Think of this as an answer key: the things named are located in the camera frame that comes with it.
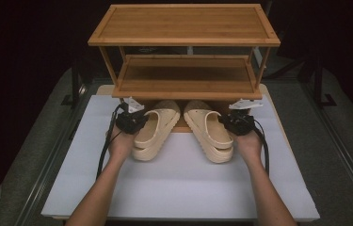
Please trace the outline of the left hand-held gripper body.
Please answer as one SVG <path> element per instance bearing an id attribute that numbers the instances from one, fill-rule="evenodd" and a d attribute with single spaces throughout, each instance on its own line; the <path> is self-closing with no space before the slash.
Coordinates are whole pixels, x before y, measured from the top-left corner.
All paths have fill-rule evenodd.
<path id="1" fill-rule="evenodd" d="M 149 116 L 146 114 L 145 106 L 133 97 L 127 98 L 120 104 L 122 112 L 116 118 L 116 125 L 126 134 L 135 134 L 142 129 Z"/>

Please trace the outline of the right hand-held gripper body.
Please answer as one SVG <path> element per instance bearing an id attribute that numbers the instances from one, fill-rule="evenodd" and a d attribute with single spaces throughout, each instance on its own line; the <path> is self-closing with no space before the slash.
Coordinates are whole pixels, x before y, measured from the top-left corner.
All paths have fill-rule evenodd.
<path id="1" fill-rule="evenodd" d="M 255 131 L 259 136 L 264 135 L 263 128 L 258 129 L 255 119 L 249 114 L 252 108 L 262 106 L 261 101 L 240 99 L 234 104 L 229 105 L 230 112 L 218 117 L 224 127 L 237 136 L 244 136 Z"/>

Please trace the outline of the cream clog shoe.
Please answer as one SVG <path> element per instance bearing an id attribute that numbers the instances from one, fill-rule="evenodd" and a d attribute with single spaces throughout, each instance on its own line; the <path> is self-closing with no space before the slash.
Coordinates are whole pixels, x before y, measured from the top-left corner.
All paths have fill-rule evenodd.
<path id="1" fill-rule="evenodd" d="M 175 101 L 157 103 L 146 113 L 148 120 L 134 140 L 132 154 L 139 161 L 150 161 L 156 157 L 171 130 L 181 116 Z"/>
<path id="2" fill-rule="evenodd" d="M 219 121 L 219 116 L 203 101 L 190 101 L 184 110 L 184 119 L 206 157 L 214 163 L 225 163 L 233 156 L 233 138 Z"/>

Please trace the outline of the wooden three-tier shoe rack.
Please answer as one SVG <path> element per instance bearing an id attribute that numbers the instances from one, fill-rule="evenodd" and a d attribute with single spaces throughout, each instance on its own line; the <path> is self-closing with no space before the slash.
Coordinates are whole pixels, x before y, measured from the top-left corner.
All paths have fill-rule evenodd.
<path id="1" fill-rule="evenodd" d="M 263 47 L 280 45 L 258 4 L 113 5 L 88 40 L 104 59 L 108 49 L 128 47 Z M 208 101 L 220 111 L 240 99 L 260 100 L 261 70 L 251 54 L 122 53 L 118 73 L 111 73 L 115 98 L 142 103 L 161 99 Z"/>

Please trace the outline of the person's right hand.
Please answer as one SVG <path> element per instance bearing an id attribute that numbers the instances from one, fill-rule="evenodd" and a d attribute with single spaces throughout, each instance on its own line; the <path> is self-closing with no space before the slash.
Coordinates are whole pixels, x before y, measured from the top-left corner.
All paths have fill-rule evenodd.
<path id="1" fill-rule="evenodd" d="M 237 150 L 248 164 L 261 164 L 262 142 L 258 135 L 251 131 L 246 135 L 237 136 L 232 134 L 237 144 Z"/>

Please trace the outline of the person's left hand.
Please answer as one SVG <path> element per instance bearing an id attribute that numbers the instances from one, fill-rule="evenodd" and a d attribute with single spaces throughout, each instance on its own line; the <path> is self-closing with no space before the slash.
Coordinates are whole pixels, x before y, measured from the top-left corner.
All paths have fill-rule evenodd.
<path id="1" fill-rule="evenodd" d="M 134 147 L 136 135 L 125 134 L 117 126 L 113 128 L 109 145 L 110 161 L 124 162 Z"/>

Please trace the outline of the black metal stand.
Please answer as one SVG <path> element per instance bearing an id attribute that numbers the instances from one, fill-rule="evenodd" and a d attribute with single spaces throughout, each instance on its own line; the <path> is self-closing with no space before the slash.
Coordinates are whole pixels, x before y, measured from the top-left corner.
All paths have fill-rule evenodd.
<path id="1" fill-rule="evenodd" d="M 62 105 L 68 105 L 71 109 L 74 109 L 80 100 L 80 96 L 82 94 L 83 89 L 83 79 L 81 77 L 81 59 L 77 58 L 72 66 L 69 68 L 69 72 L 71 73 L 71 93 L 67 94 L 63 101 Z"/>
<path id="2" fill-rule="evenodd" d="M 315 103 L 323 108 L 325 106 L 336 106 L 334 99 L 330 94 L 322 93 L 323 86 L 323 67 L 319 56 L 314 58 L 314 85 L 313 98 Z"/>

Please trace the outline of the white table mat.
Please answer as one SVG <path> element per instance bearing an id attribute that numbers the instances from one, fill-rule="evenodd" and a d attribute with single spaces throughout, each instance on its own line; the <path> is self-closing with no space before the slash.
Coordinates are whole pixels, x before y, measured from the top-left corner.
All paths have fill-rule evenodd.
<path id="1" fill-rule="evenodd" d="M 118 100 L 93 95 L 41 212 L 67 218 L 95 182 L 110 115 Z M 269 98 L 252 109 L 269 147 L 270 179 L 297 221 L 319 217 Z M 255 219 L 248 168 L 236 154 L 210 162 L 191 133 L 172 133 L 151 161 L 128 158 L 108 215 L 112 218 Z"/>

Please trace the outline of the grey metal rail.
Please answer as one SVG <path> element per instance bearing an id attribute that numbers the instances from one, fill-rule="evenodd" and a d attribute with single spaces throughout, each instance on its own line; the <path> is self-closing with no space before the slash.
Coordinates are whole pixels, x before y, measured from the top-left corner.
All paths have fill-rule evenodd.
<path id="1" fill-rule="evenodd" d="M 330 139 L 332 140 L 334 147 L 336 148 L 337 155 L 339 156 L 343 166 L 345 167 L 347 174 L 349 175 L 353 183 L 353 158 L 348 152 L 348 149 L 345 146 L 342 138 L 340 137 L 337 130 L 333 126 L 329 115 L 324 110 L 324 107 L 326 106 L 326 104 L 318 104 L 314 100 L 313 91 L 310 89 L 308 85 L 304 85 L 303 83 L 301 83 L 300 86 L 303 92 L 305 93 L 306 97 L 309 99 L 312 107 L 314 108 L 317 117 L 322 122 L 323 126 L 328 132 Z"/>
<path id="2" fill-rule="evenodd" d="M 72 87 L 59 83 L 33 125 L 20 156 L 20 170 L 30 188 L 25 192 L 14 226 L 60 226 L 58 220 L 41 214 L 53 183 L 71 145 L 88 98 L 97 87 L 83 84 L 76 90 L 76 105 L 68 100 Z"/>

